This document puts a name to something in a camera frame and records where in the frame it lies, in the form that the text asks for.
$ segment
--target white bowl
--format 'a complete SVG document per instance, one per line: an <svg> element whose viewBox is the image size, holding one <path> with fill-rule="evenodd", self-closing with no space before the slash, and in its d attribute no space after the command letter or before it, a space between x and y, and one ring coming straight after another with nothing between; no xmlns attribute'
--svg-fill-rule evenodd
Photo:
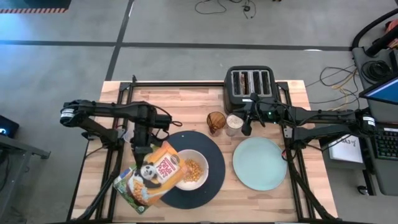
<svg viewBox="0 0 398 224"><path fill-rule="evenodd" d="M200 186L202 186L203 183L205 183L207 177L209 176L209 164L207 163L206 158L200 152L192 149L182 150L178 152L178 156L184 160L191 159L197 162L200 168L203 169L203 175L196 182L194 181L184 182L184 180L181 180L176 184L176 187L178 187L181 190L195 190Z"/></svg>

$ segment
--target cereal box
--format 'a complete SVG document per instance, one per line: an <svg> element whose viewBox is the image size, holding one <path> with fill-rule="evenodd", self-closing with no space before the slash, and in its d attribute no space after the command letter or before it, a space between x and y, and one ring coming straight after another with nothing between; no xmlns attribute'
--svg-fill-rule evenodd
<svg viewBox="0 0 398 224"><path fill-rule="evenodd" d="M168 143L146 156L140 169L131 166L116 178L113 187L140 214L183 179L186 167Z"/></svg>

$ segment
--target glass cup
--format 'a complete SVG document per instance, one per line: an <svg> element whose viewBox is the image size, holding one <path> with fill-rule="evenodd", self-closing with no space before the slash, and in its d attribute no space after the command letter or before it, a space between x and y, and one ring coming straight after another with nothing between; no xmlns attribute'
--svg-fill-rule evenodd
<svg viewBox="0 0 398 224"><path fill-rule="evenodd" d="M215 111L207 115L207 125L211 136L219 136L225 124L226 118L223 113Z"/></svg>
<svg viewBox="0 0 398 224"><path fill-rule="evenodd" d="M226 125L227 125L227 130L226 130L226 134L228 136L234 136L235 134L237 134L242 126L243 126L243 120L233 114L230 114L226 117Z"/></svg>

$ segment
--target plate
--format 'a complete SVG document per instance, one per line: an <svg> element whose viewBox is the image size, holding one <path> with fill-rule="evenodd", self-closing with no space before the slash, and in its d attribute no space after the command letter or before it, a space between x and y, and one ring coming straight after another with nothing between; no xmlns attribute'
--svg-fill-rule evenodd
<svg viewBox="0 0 398 224"><path fill-rule="evenodd" d="M239 180L254 190L272 190L286 176L287 163L282 150L273 141L254 137L241 142L233 155L233 167Z"/></svg>
<svg viewBox="0 0 398 224"><path fill-rule="evenodd" d="M180 209L197 208L208 203L220 191L225 178L225 161L219 147L209 137L196 131L174 133L167 141L177 152L185 149L200 152L206 158L209 168L208 177L202 186L195 190L173 187L161 200Z"/></svg>

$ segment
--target desk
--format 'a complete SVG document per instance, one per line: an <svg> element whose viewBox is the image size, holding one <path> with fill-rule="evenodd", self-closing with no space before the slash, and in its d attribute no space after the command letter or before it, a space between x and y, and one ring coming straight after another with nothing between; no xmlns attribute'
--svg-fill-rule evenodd
<svg viewBox="0 0 398 224"><path fill-rule="evenodd" d="M310 109L304 82L287 81L290 97L294 106ZM120 82L104 82L100 102L116 102ZM182 127L170 126L170 133L193 130L209 136L206 117L213 111L223 109L223 90L221 87L134 87L133 101L148 101L168 111L173 120L181 121ZM105 127L111 127L112 118L96 118ZM252 136L262 136L274 141L284 149L282 130L279 125L267 124L266 128L259 123L252 123ZM116 196L114 222L292 222L297 221L292 187L289 174L278 188L270 191L255 191L243 185L233 170L232 157L236 146L246 139L241 133L229 137L225 131L218 137L209 136L220 147L226 164L226 175L223 186L216 197L206 205L180 210L169 207L161 201L151 206L143 215L138 215L120 196ZM99 148L101 143L95 140L89 143L87 153ZM325 164L320 151L312 148L303 150L303 158L310 188L320 203L330 214L337 217L335 203L331 194ZM78 217L98 193L103 175L106 150L100 150L84 162L80 181L71 205L72 218ZM124 146L122 170L134 162L128 144ZM105 198L104 217L108 211L110 191ZM305 214L305 199L300 193Z"/></svg>

